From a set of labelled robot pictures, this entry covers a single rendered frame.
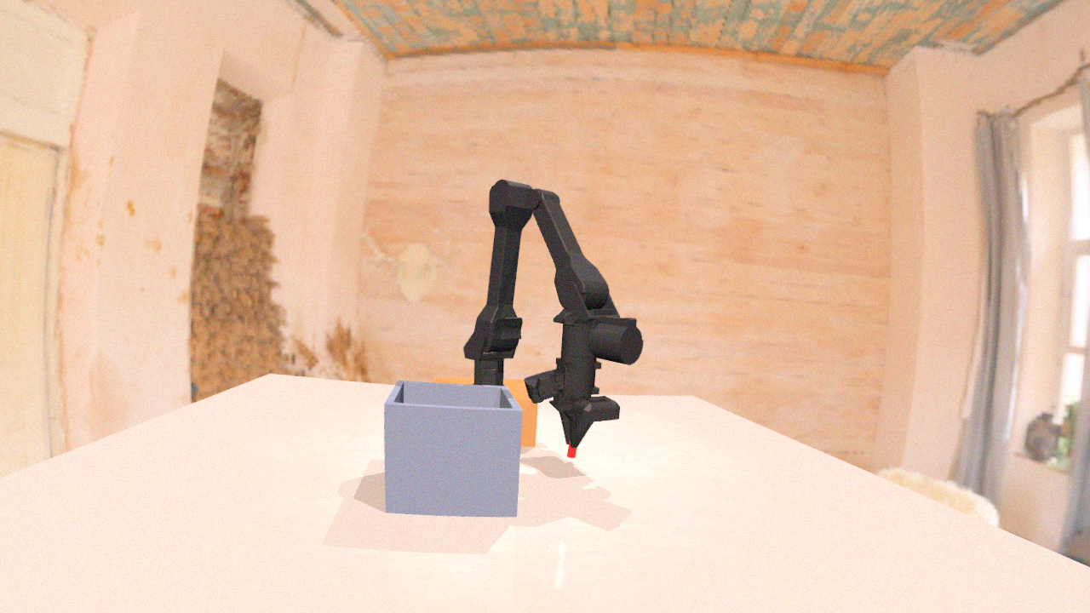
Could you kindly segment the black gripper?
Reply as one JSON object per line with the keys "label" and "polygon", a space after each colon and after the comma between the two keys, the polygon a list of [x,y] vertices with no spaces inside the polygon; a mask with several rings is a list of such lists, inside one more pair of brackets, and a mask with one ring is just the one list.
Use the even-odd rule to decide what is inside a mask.
{"label": "black gripper", "polygon": [[592,397],[592,393],[600,393],[600,387],[594,386],[595,370],[602,369],[595,356],[583,358],[561,353],[561,358],[556,358],[556,364],[561,370],[567,366],[570,371],[572,395],[571,398],[562,398],[560,393],[549,402],[559,411],[565,442],[570,443],[570,449],[577,449],[595,421],[618,420],[620,406],[605,396]]}

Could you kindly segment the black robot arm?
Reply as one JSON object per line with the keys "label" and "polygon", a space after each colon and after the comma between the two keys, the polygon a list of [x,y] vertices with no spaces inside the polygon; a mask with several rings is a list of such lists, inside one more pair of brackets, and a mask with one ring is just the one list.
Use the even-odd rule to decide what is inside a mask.
{"label": "black robot arm", "polygon": [[[637,318],[620,318],[610,288],[576,240],[555,192],[498,180],[491,187],[488,214],[495,226],[486,304],[463,351],[474,360],[474,385],[505,387],[504,358],[513,358],[521,339],[522,318],[513,309],[520,238],[534,215],[542,239],[555,261],[555,288],[564,306],[554,318],[562,324],[561,353],[604,358],[617,364],[637,364],[644,341]],[[486,352],[486,353],[484,353]],[[494,353],[495,352],[495,353]],[[542,402],[562,393],[571,398],[570,371],[559,365],[523,378],[528,397]],[[568,397],[567,397],[568,396]]]}

